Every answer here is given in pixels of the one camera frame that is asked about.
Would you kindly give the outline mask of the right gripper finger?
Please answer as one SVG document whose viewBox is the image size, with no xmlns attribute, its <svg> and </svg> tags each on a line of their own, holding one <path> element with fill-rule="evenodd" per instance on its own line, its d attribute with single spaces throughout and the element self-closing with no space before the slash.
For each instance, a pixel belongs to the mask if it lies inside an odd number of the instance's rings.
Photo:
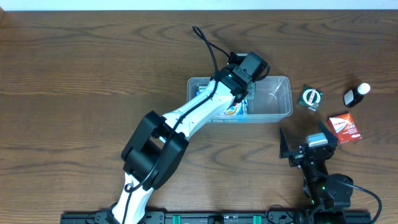
<svg viewBox="0 0 398 224">
<path fill-rule="evenodd" d="M 325 135 L 330 146 L 338 145 L 338 138 L 320 120 L 318 121 L 318 128 Z"/>
<path fill-rule="evenodd" d="M 285 135 L 283 130 L 280 128 L 280 151 L 279 151 L 279 158 L 280 159 L 286 159 L 293 157 L 294 154 L 289 150 L 289 146 L 287 144 Z"/>
</svg>

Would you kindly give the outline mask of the blue Kool Fever box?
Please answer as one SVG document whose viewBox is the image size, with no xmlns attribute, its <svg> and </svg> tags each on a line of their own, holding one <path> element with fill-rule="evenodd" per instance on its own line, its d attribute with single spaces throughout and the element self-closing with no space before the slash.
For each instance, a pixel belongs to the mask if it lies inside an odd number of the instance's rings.
<svg viewBox="0 0 398 224">
<path fill-rule="evenodd" d="M 190 95 L 188 96 L 188 100 L 199 95 L 203 90 L 206 89 L 206 86 L 195 85 L 189 88 Z M 229 109 L 224 111 L 223 113 L 218 114 L 218 116 L 240 116 L 247 115 L 248 112 L 248 101 L 243 99 L 240 103 L 236 103 L 234 106 L 231 106 Z"/>
</svg>

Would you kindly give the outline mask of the green Zam-Buk box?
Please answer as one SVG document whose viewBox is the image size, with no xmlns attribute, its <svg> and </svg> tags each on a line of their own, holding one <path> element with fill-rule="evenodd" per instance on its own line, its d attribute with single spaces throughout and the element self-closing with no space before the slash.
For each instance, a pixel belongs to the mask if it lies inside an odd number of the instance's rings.
<svg viewBox="0 0 398 224">
<path fill-rule="evenodd" d="M 322 101 L 323 92 L 316 88 L 305 85 L 298 100 L 298 105 L 304 106 L 312 111 L 317 111 Z"/>
</svg>

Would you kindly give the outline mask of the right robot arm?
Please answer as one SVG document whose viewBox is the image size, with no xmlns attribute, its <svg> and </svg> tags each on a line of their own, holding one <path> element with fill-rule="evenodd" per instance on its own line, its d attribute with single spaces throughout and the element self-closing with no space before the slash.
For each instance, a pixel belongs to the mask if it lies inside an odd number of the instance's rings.
<svg viewBox="0 0 398 224">
<path fill-rule="evenodd" d="M 306 143 L 291 151 L 284 132 L 280 131 L 281 159 L 303 172 L 303 190 L 313 203 L 294 215 L 295 223 L 347 223 L 345 208 L 351 206 L 353 180 L 343 174 L 329 174 L 326 161 L 338 145 L 337 137 L 320 121 L 319 133 L 307 136 Z"/>
</svg>

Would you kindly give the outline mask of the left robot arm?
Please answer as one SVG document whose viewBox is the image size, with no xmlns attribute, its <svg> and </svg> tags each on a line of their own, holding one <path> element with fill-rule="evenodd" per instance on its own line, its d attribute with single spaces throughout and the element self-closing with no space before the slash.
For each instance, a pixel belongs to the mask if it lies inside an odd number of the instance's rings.
<svg viewBox="0 0 398 224">
<path fill-rule="evenodd" d="M 108 222 L 138 223 L 152 192 L 177 170 L 188 140 L 213 116 L 245 99 L 249 84 L 265 78 L 270 69 L 254 52 L 231 54 L 227 66 L 215 71 L 199 95 L 162 116 L 147 113 L 121 153 L 125 183 L 109 209 Z"/>
</svg>

